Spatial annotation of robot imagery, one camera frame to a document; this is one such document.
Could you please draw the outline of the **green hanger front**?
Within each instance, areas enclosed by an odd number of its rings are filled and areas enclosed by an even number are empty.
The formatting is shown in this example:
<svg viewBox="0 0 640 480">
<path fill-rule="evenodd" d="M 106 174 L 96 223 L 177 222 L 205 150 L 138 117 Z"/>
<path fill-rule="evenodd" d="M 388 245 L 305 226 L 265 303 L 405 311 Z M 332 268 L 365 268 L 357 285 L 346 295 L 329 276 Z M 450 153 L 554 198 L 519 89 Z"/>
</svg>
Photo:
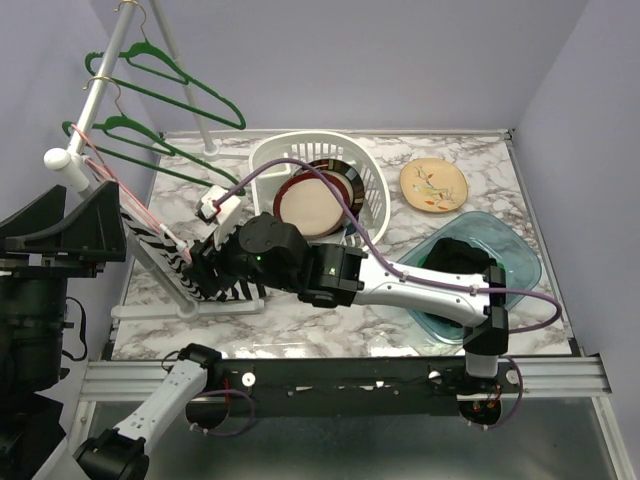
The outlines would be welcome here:
<svg viewBox="0 0 640 480">
<path fill-rule="evenodd" d="M 192 76 L 183 67 L 181 67 L 178 64 L 178 61 L 172 58 L 169 53 L 165 52 L 149 40 L 144 27 L 147 20 L 147 13 L 140 3 L 138 1 L 119 1 L 114 11 L 119 12 L 121 7 L 124 5 L 132 5 L 142 12 L 143 20 L 140 24 L 139 30 L 142 34 L 143 40 L 132 43 L 126 50 L 119 51 L 117 59 L 123 60 L 129 67 L 132 67 L 135 70 L 178 84 L 186 89 L 196 87 L 208 96 L 212 97 L 219 104 L 226 107 L 231 112 L 231 116 L 225 117 L 215 114 L 196 106 L 194 100 L 187 100 L 186 102 L 183 102 L 177 98 L 166 96 L 139 84 L 131 83 L 117 77 L 113 78 L 115 83 L 126 89 L 153 98 L 161 103 L 188 111 L 196 117 L 211 120 L 218 124 L 230 127 L 231 129 L 244 130 L 247 126 L 245 117 L 231 100 Z"/>
</svg>

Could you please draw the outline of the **black tank top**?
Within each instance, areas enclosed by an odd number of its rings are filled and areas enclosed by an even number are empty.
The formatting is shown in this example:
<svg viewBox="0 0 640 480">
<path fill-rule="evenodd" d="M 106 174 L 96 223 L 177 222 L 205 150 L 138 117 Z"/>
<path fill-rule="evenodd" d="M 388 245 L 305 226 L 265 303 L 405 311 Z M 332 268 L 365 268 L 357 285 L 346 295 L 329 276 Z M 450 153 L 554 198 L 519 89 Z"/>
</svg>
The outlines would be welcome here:
<svg viewBox="0 0 640 480">
<path fill-rule="evenodd" d="M 501 264 L 485 250 L 453 238 L 439 239 L 420 267 L 445 273 L 476 274 Z"/>
</svg>

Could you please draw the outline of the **pink wire hanger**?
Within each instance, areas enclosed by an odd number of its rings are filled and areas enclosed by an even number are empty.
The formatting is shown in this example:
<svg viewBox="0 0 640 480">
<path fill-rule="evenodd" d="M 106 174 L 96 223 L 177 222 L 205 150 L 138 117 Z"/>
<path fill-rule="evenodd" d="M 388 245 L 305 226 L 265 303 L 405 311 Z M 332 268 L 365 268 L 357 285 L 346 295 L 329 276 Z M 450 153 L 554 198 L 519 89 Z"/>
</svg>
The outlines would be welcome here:
<svg viewBox="0 0 640 480">
<path fill-rule="evenodd" d="M 108 178 L 109 180 L 116 182 L 124 191 L 125 205 L 129 207 L 147 226 L 149 226 L 155 232 L 157 232 L 158 234 L 166 235 L 168 238 L 174 241 L 176 243 L 176 248 L 180 256 L 186 262 L 191 262 L 192 259 L 189 252 L 188 244 L 185 241 L 179 239 L 165 223 L 161 222 L 154 214 L 152 214 L 150 210 L 136 197 L 136 195 L 133 194 L 126 187 L 126 185 L 118 179 L 118 177 L 102 157 L 101 153 L 98 151 L 97 147 L 81 129 L 79 129 L 74 123 L 71 124 L 71 128 L 89 145 L 91 150 L 96 154 L 101 166 L 98 167 L 93 160 L 86 160 L 86 163 L 88 163 L 89 166 L 94 170 L 99 171 L 104 178 Z"/>
</svg>

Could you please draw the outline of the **green hanger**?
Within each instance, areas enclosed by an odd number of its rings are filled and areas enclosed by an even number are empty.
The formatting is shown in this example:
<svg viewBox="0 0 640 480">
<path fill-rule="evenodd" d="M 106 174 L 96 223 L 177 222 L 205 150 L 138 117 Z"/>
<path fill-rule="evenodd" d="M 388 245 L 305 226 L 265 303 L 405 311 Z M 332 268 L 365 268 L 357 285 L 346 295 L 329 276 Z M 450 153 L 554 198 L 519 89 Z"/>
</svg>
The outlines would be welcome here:
<svg viewBox="0 0 640 480">
<path fill-rule="evenodd" d="M 186 89 L 196 87 L 208 96 L 212 97 L 219 104 L 226 107 L 231 112 L 231 116 L 225 117 L 215 114 L 196 106 L 194 100 L 187 100 L 186 102 L 183 102 L 177 98 L 166 96 L 139 84 L 131 83 L 117 77 L 113 78 L 115 83 L 126 89 L 153 98 L 161 103 L 188 111 L 196 117 L 211 120 L 218 124 L 230 127 L 231 129 L 244 130 L 247 126 L 245 117 L 231 100 L 192 76 L 183 67 L 181 67 L 178 64 L 178 61 L 172 58 L 169 53 L 165 52 L 149 40 L 144 27 L 147 20 L 147 13 L 140 3 L 138 1 L 119 1 L 114 11 L 119 12 L 121 7 L 124 5 L 132 5 L 142 12 L 143 20 L 140 24 L 139 30 L 142 34 L 143 40 L 132 43 L 126 50 L 119 51 L 117 59 L 123 60 L 129 67 L 132 67 L 135 70 L 178 84 Z"/>
<path fill-rule="evenodd" d="M 87 136 L 89 136 L 89 132 L 98 131 L 115 142 L 128 144 L 132 147 L 150 151 L 154 154 L 157 154 L 159 157 L 180 157 L 186 159 L 188 162 L 203 167 L 204 169 L 215 173 L 219 177 L 222 177 L 224 180 L 228 181 L 231 186 L 235 186 L 239 183 L 239 180 L 231 173 L 228 173 L 223 169 L 214 167 L 206 161 L 190 153 L 187 153 L 180 148 L 174 147 L 169 142 L 167 142 L 159 133 L 152 131 L 144 124 L 127 116 L 119 105 L 121 88 L 112 78 L 103 75 L 93 76 L 87 81 L 83 89 L 88 90 L 95 82 L 97 82 L 98 84 L 105 84 L 109 82 L 116 86 L 118 93 L 116 98 L 114 99 L 114 104 L 119 114 L 111 115 L 108 118 L 104 119 L 102 122 L 94 123 L 85 132 Z M 210 181 L 182 174 L 177 171 L 162 167 L 156 163 L 149 163 L 143 160 L 139 160 L 132 156 L 118 153 L 109 148 L 105 148 L 104 146 L 96 145 L 96 147 L 100 153 L 110 155 L 112 157 L 124 160 L 128 163 L 154 170 L 155 172 L 159 172 L 199 186 L 212 186 L 212 183 Z"/>
</svg>

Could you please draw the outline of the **green hanger back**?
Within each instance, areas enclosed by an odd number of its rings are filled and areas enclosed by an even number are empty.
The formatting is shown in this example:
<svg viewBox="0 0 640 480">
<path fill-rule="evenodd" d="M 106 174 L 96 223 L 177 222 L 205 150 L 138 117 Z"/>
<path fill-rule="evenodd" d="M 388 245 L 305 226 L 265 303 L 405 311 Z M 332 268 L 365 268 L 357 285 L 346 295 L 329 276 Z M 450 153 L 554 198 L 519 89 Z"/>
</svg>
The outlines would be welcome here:
<svg viewBox="0 0 640 480">
<path fill-rule="evenodd" d="M 85 132 L 87 136 L 89 136 L 89 132 L 98 131 L 115 142 L 128 144 L 132 147 L 150 151 L 154 154 L 157 154 L 159 157 L 180 157 L 186 159 L 188 162 L 203 167 L 204 169 L 215 173 L 219 177 L 222 177 L 224 180 L 228 181 L 231 186 L 235 186 L 239 183 L 239 180 L 231 173 L 228 173 L 223 169 L 214 167 L 206 161 L 190 153 L 187 153 L 180 148 L 174 147 L 169 142 L 167 142 L 159 133 L 152 131 L 144 124 L 127 116 L 119 105 L 121 88 L 112 78 L 103 75 L 93 76 L 87 81 L 83 89 L 88 90 L 95 82 L 97 82 L 98 84 L 105 84 L 109 82 L 116 86 L 118 93 L 116 98 L 114 99 L 114 104 L 119 114 L 111 115 L 108 118 L 104 119 L 102 122 L 94 123 Z M 128 163 L 154 170 L 155 172 L 159 172 L 199 186 L 212 186 L 212 183 L 210 181 L 182 174 L 177 171 L 162 167 L 156 163 L 149 163 L 143 160 L 139 160 L 132 156 L 118 153 L 109 148 L 105 148 L 104 146 L 96 145 L 96 147 L 100 153 L 110 155 L 112 157 L 124 160 Z"/>
</svg>

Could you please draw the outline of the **zebra striped tank top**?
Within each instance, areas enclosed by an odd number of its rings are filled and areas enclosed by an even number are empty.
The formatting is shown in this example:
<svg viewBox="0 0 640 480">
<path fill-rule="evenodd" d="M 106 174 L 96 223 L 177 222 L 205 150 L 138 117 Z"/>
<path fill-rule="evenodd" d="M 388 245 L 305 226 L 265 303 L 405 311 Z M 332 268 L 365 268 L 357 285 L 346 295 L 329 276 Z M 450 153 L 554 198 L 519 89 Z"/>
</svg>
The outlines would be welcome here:
<svg viewBox="0 0 640 480">
<path fill-rule="evenodd" d="M 263 299 L 267 296 L 266 288 L 263 285 L 251 287 L 248 282 L 238 280 L 233 286 L 227 289 L 218 289 L 212 295 L 206 293 L 205 290 L 195 281 L 189 279 L 184 270 L 187 268 L 187 262 L 179 252 L 176 242 L 164 233 L 154 231 L 148 225 L 143 224 L 126 210 L 121 210 L 121 217 L 128 229 L 143 242 L 159 254 L 168 265 L 168 267 L 177 276 L 182 287 L 188 295 L 197 301 L 244 301 Z"/>
</svg>

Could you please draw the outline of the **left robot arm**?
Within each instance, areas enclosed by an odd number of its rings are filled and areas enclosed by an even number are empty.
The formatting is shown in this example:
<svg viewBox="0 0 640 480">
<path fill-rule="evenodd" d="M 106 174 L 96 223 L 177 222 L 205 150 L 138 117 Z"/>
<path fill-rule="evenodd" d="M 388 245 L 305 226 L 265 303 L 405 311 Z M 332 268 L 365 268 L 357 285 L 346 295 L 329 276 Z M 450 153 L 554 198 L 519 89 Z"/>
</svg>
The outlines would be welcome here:
<svg viewBox="0 0 640 480">
<path fill-rule="evenodd" d="M 1 476 L 4 479 L 142 479 L 149 455 L 196 395 L 222 380 L 220 353 L 191 344 L 128 418 L 75 452 L 43 396 L 61 379 L 67 284 L 126 257 L 119 186 L 107 181 L 71 213 L 57 185 L 1 224 Z"/>
</svg>

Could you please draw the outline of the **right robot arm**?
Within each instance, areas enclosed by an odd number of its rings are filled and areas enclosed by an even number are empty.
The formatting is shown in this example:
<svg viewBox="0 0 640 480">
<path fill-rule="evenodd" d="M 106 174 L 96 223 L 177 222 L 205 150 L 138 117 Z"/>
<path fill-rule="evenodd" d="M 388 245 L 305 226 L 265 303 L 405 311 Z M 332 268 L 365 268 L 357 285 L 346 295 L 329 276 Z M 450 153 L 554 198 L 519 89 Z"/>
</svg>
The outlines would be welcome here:
<svg viewBox="0 0 640 480">
<path fill-rule="evenodd" d="M 310 243 L 292 224 L 263 213 L 190 249 L 184 275 L 215 296 L 244 281 L 297 296 L 317 308 L 383 305 L 446 318 L 464 329 L 460 379 L 480 392 L 493 384 L 508 346 L 505 273 L 439 272 L 393 264 L 374 251 Z"/>
</svg>

